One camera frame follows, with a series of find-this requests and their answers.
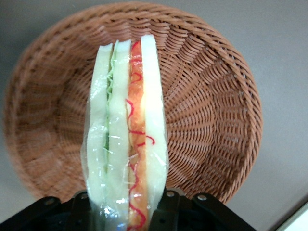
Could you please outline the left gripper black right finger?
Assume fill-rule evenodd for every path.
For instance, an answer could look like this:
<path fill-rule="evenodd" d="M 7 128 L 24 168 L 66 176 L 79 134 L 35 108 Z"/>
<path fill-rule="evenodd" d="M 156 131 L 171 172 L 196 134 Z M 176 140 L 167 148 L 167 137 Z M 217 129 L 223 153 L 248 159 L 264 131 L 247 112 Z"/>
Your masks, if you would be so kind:
<path fill-rule="evenodd" d="M 151 231 L 183 231 L 180 224 L 180 201 L 184 192 L 167 188 L 154 211 L 150 222 Z"/>

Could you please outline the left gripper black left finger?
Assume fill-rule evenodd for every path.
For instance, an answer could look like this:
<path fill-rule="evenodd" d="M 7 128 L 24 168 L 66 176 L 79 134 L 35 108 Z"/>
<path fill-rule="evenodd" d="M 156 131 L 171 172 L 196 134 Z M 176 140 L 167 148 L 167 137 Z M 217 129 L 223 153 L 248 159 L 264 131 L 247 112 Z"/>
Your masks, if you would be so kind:
<path fill-rule="evenodd" d="M 79 191 L 73 199 L 72 209 L 68 218 L 69 231 L 92 231 L 92 209 L 86 190 Z"/>

